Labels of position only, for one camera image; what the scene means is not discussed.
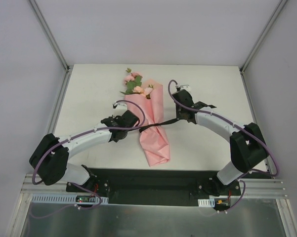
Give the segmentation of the black ribbon gold lettering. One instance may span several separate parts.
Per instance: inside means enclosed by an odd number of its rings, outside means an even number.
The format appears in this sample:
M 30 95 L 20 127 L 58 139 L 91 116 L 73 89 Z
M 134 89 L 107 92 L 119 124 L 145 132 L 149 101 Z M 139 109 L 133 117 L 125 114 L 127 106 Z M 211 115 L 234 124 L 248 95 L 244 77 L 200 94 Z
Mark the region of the black ribbon gold lettering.
M 151 127 L 170 125 L 170 124 L 174 124 L 174 123 L 176 123 L 178 121 L 180 121 L 180 119 L 174 118 L 174 119 L 170 119 L 170 120 L 164 121 L 162 123 L 150 124 L 150 125 L 142 126 L 140 128 L 135 128 L 134 127 L 133 129 L 131 129 L 131 131 L 139 130 L 139 133 L 141 133 L 141 132 L 143 132 L 143 131 L 147 130 L 148 128 L 151 128 Z

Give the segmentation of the pink wrapping paper sheet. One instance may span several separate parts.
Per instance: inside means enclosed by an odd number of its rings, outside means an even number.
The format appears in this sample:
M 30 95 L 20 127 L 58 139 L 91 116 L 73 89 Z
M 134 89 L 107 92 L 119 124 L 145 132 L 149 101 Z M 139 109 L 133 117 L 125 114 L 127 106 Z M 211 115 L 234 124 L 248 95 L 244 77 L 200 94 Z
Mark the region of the pink wrapping paper sheet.
M 140 132 L 139 142 L 149 166 L 170 161 L 170 145 L 164 128 L 157 126 L 164 121 L 164 89 L 163 85 L 149 79 L 141 86 L 146 95 L 126 95 L 127 109 L 135 114 L 144 126 L 151 127 Z

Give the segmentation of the pale pink fake flower stem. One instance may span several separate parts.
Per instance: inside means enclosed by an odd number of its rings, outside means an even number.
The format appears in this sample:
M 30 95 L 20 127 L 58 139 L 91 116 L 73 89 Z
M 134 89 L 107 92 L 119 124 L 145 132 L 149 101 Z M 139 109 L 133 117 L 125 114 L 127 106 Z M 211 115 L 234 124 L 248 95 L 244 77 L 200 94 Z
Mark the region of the pale pink fake flower stem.
M 152 91 L 154 90 L 154 85 L 153 84 L 149 84 L 147 88 L 144 89 L 144 96 L 146 99 L 150 99 L 150 94 L 152 93 Z

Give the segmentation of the peach fake flower stem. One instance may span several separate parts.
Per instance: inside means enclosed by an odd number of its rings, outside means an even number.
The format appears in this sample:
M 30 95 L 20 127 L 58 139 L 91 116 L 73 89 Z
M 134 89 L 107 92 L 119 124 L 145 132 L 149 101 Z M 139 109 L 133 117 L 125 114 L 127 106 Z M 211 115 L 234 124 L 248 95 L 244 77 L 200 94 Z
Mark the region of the peach fake flower stem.
M 133 89 L 133 93 L 134 93 L 134 94 L 140 94 L 140 95 L 146 97 L 145 90 L 144 90 L 142 87 L 140 87 L 140 86 L 136 86 L 136 87 Z

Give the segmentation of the pink fake flower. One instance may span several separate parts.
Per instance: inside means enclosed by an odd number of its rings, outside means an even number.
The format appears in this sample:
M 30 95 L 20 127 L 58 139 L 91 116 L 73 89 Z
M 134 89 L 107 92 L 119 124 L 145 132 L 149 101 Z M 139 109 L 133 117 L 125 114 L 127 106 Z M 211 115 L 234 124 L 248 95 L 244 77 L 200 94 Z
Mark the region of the pink fake flower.
M 132 95 L 132 94 L 134 94 L 133 89 L 136 86 L 142 87 L 143 76 L 139 72 L 134 72 L 131 68 L 127 68 L 126 73 L 127 73 L 127 76 L 124 78 L 124 82 L 123 82 L 126 90 L 124 92 L 121 91 L 121 94 Z

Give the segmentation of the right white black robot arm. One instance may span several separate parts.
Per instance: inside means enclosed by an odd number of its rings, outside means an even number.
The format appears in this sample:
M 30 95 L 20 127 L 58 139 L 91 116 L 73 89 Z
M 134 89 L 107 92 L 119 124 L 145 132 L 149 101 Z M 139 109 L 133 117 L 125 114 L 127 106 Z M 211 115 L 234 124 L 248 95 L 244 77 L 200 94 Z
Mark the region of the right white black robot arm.
M 201 101 L 195 103 L 191 94 L 185 89 L 177 89 L 171 97 L 176 104 L 178 120 L 186 120 L 205 127 L 229 143 L 231 161 L 202 185 L 205 193 L 216 197 L 225 194 L 234 181 L 269 156 L 257 124 L 233 122 L 217 113 L 216 106 Z

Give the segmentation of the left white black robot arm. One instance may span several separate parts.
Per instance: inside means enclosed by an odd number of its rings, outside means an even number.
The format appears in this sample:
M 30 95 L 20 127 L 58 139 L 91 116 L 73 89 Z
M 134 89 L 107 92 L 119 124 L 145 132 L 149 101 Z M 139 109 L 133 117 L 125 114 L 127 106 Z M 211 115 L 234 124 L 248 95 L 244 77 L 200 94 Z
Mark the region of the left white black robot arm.
M 77 184 L 83 192 L 96 187 L 95 175 L 85 165 L 68 162 L 73 156 L 96 145 L 118 142 L 127 136 L 128 129 L 139 125 L 139 118 L 127 110 L 121 116 L 104 118 L 90 130 L 64 139 L 50 133 L 45 135 L 29 163 L 45 185 L 59 181 Z

